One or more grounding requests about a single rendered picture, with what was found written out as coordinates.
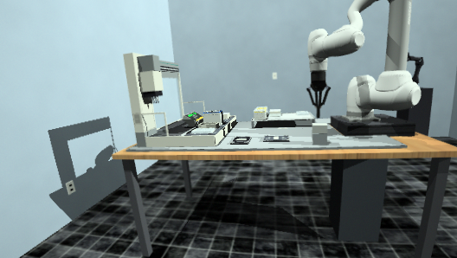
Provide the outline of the white ready key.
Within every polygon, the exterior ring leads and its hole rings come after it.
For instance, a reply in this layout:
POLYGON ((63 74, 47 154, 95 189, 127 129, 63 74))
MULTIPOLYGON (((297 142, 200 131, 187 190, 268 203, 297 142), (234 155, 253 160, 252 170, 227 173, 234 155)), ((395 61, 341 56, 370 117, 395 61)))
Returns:
POLYGON ((312 145, 327 145, 326 123, 312 123, 312 145))

